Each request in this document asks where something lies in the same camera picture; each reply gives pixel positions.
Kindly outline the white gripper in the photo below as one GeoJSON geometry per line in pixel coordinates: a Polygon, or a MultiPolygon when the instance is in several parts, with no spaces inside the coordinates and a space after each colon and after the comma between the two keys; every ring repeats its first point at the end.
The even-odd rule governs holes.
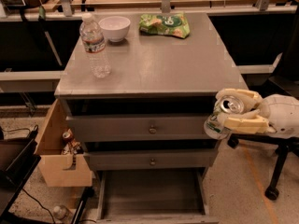
{"type": "Polygon", "coordinates": [[[249,111],[244,114],[220,113],[218,122],[238,133],[265,133],[276,138],[299,137],[299,101],[292,96],[273,94],[262,98],[257,91],[223,89],[216,94],[222,111],[249,111]],[[259,110],[250,111],[258,106],[259,110]]]}

